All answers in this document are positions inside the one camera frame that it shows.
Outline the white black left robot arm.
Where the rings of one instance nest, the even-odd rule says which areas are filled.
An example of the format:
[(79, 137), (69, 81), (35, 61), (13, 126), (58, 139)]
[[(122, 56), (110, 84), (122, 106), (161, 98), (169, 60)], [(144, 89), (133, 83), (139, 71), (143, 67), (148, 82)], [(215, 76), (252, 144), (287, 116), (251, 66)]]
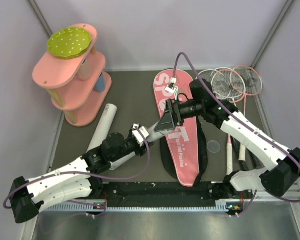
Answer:
[(3, 206), (12, 210), (16, 224), (22, 224), (63, 202), (99, 198), (106, 179), (102, 173), (133, 157), (148, 155), (158, 139), (160, 136), (154, 128), (139, 125), (133, 126), (128, 137), (112, 133), (97, 147), (61, 168), (34, 178), (16, 178)]

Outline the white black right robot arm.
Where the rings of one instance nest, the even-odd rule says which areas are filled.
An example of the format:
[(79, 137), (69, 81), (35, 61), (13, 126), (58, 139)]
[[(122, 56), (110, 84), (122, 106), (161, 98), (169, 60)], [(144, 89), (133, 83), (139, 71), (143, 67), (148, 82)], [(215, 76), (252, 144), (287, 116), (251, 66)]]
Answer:
[(222, 132), (231, 135), (263, 164), (262, 169), (237, 171), (230, 174), (223, 185), (223, 192), (235, 198), (242, 191), (264, 190), (280, 200), (300, 178), (300, 148), (289, 149), (277, 143), (248, 119), (227, 100), (218, 100), (211, 84), (199, 78), (190, 83), (192, 98), (186, 102), (174, 99), (165, 101), (165, 110), (158, 123), (150, 131), (150, 142), (155, 142), (186, 119), (201, 116)]

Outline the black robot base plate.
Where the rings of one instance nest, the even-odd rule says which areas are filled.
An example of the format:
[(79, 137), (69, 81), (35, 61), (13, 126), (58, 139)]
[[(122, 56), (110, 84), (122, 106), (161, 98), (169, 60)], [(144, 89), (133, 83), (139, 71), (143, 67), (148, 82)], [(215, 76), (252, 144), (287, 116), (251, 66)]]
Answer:
[(114, 208), (213, 207), (218, 200), (241, 202), (239, 193), (228, 193), (221, 183), (206, 181), (194, 187), (178, 182), (110, 182), (104, 190), (108, 206)]

